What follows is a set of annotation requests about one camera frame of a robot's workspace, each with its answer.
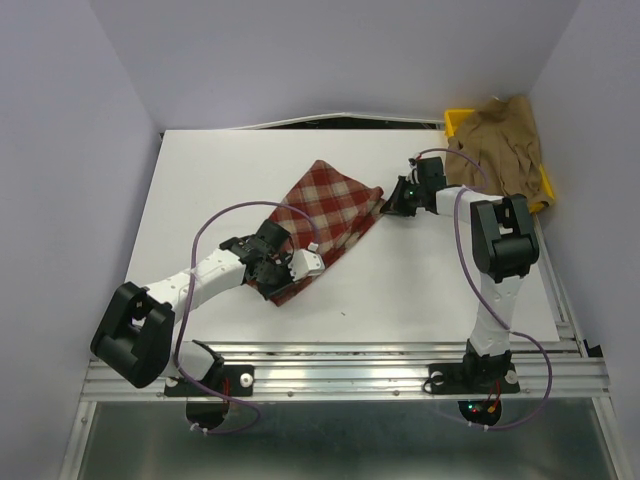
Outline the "red plaid skirt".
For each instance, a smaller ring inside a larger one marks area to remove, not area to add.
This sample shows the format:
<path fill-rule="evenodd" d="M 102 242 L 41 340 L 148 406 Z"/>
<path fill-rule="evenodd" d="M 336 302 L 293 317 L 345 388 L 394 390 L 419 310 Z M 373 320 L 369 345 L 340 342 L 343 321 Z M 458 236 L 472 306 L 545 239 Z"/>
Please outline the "red plaid skirt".
<path fill-rule="evenodd" d="M 329 268 L 379 220 L 383 195 L 381 187 L 369 187 L 317 160 L 269 219 L 291 234 L 293 247 L 317 243 L 318 254 Z"/>

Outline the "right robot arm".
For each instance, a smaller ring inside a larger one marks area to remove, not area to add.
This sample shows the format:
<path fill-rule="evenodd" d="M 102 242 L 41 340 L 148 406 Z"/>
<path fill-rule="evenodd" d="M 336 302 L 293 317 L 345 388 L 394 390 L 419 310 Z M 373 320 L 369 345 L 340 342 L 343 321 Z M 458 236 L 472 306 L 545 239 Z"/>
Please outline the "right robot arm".
<path fill-rule="evenodd" d="M 449 185 L 438 157 L 410 161 L 383 214 L 413 217 L 423 208 L 454 219 L 454 240 L 463 273 L 478 298 L 478 310 L 459 363 L 428 366 L 426 390 L 436 395 L 485 393 L 519 386 L 510 335 L 519 290 L 539 258 L 539 243 L 527 199 L 487 195 Z"/>

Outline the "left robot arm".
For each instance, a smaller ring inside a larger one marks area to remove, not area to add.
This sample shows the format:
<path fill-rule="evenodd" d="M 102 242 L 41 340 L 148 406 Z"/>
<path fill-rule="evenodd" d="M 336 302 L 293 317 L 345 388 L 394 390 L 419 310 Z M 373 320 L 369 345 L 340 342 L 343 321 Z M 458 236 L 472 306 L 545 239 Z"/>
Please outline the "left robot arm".
<path fill-rule="evenodd" d="M 222 384 L 224 359 L 204 342 L 185 338 L 191 312 L 248 283 L 271 299 L 323 268 L 316 244 L 296 248 L 286 229 L 266 220 L 256 233 L 220 243 L 169 277 L 143 286 L 120 285 L 90 351 L 136 388 L 174 378 L 199 393 L 213 393 Z"/>

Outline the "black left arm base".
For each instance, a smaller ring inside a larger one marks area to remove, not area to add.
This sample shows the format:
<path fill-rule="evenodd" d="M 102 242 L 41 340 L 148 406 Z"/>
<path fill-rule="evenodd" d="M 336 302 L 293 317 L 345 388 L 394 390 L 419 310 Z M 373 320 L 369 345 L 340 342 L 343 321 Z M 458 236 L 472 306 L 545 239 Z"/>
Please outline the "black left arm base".
<path fill-rule="evenodd" d="M 255 368 L 251 364 L 225 365 L 213 373 L 208 373 L 200 383 L 227 396 L 251 397 L 254 375 Z M 209 393 L 182 378 L 178 379 L 174 385 L 166 384 L 164 395 L 169 398 L 210 397 Z"/>

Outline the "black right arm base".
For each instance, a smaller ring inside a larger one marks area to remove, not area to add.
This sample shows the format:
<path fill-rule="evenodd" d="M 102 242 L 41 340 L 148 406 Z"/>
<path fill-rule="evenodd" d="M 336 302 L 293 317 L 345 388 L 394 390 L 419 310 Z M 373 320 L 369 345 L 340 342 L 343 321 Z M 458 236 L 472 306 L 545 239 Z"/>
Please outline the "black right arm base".
<path fill-rule="evenodd" d="M 508 381 L 508 373 L 515 372 L 513 364 L 504 367 L 474 367 L 463 363 L 432 363 L 423 382 L 425 393 L 441 396 L 496 393 L 516 394 L 521 391 L 517 379 Z"/>

